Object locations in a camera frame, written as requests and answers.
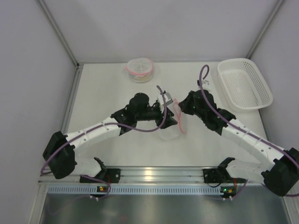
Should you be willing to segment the white mesh laundry bag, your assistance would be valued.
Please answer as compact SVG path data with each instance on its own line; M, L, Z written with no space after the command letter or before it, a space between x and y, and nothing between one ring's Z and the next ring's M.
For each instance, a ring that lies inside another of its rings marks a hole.
M164 129L159 129L159 137L163 140L173 140L181 135L187 134L187 115L182 112L179 107L177 99L173 99L173 102L167 106L168 118L165 121Z
M154 63L148 58L130 60L125 67L129 77L136 83L145 83L152 79Z

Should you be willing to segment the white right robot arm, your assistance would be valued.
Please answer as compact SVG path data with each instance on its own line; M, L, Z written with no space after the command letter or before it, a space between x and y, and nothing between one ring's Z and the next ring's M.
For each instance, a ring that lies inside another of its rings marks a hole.
M219 166L229 178L242 178L264 184L278 196L288 196L299 180L299 152L285 150L256 135L243 125L234 114L217 107L207 90L190 91L178 106L184 114L196 115L205 126L237 144L259 162L226 158Z

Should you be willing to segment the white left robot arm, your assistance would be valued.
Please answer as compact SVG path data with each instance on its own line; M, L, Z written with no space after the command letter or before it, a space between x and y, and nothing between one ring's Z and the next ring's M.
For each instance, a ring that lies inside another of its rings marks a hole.
M149 104L148 95L137 93L124 108L100 123L72 133L54 133L43 158L56 179L83 175L102 180L107 172L104 163L97 157L85 158L82 153L104 140L136 130L139 121L154 121L157 129L177 125L174 113L168 108L172 103L170 94L165 91L158 95L153 105Z

